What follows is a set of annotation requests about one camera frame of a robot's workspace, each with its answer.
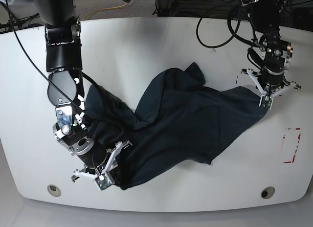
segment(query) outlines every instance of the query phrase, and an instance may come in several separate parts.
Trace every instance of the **metal grommet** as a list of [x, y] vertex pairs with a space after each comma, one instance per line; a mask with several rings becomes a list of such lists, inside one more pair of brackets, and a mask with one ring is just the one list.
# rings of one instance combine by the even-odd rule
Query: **metal grommet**
[[47, 190], [48, 190], [49, 194], [51, 194], [54, 197], [60, 197], [61, 196], [60, 189], [53, 184], [48, 185]]
[[270, 186], [262, 190], [261, 192], [261, 198], [262, 199], [269, 199], [271, 198], [275, 193], [275, 188]]

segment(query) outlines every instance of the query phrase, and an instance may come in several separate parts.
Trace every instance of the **garment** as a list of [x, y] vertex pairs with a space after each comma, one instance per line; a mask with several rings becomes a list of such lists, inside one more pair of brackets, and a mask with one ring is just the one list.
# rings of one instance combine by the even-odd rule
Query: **garment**
[[[121, 189], [143, 184], [187, 159], [211, 164], [267, 112], [259, 107], [260, 97], [244, 87], [217, 91], [204, 84], [204, 75], [195, 63], [186, 71], [165, 70], [152, 80], [135, 113], [106, 90], [107, 104], [103, 106], [91, 86], [87, 111], [120, 120], [125, 127], [120, 140], [133, 144], [117, 159], [123, 177]], [[103, 143], [119, 129], [101, 123], [96, 133]]]

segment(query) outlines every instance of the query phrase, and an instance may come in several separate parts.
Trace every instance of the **white tabletop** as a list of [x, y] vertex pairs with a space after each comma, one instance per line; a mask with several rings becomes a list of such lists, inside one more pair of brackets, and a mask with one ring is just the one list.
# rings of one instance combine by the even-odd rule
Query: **white tabletop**
[[[207, 86], [226, 90], [235, 86], [254, 89], [242, 68], [251, 68], [247, 46], [233, 40], [211, 50], [196, 39], [198, 19], [131, 18], [82, 22], [84, 72], [135, 109], [150, 81], [161, 71], [185, 69], [196, 62]], [[249, 39], [243, 23], [239, 34]], [[45, 72], [43, 27], [18, 35], [38, 67]], [[201, 39], [216, 45], [229, 37], [225, 20], [203, 20]], [[237, 138], [212, 165], [185, 161], [146, 184], [120, 190], [98, 191], [92, 181], [70, 179], [83, 163], [54, 139], [56, 122], [47, 83], [28, 62], [12, 33], [0, 36], [0, 137], [18, 191], [26, 198], [99, 209], [191, 212], [236, 209], [290, 202], [306, 192], [313, 174], [313, 94], [311, 80], [313, 35], [281, 28], [283, 40], [292, 43], [294, 55], [288, 80], [302, 85], [275, 99], [266, 117]], [[294, 163], [291, 160], [301, 140]], [[287, 143], [282, 143], [286, 135]], [[55, 198], [47, 192], [61, 189]], [[273, 186], [274, 196], [261, 198]]]

